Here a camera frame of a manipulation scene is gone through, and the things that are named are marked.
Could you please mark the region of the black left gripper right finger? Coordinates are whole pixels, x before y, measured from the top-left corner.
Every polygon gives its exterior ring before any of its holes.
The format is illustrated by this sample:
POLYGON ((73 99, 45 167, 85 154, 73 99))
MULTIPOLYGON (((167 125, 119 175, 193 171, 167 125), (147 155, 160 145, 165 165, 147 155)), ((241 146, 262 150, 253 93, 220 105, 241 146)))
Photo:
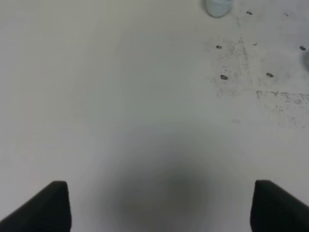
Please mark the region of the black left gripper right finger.
POLYGON ((309 232, 309 207, 269 180, 257 180, 250 213, 253 232, 309 232))

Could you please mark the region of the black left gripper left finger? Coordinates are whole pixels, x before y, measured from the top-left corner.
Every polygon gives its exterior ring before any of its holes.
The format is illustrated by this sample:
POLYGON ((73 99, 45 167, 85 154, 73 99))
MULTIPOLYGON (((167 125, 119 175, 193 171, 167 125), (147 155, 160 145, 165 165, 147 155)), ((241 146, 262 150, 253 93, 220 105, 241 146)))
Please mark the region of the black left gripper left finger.
POLYGON ((68 184, 53 181, 0 221, 2 232, 69 232, 72 227, 68 184))

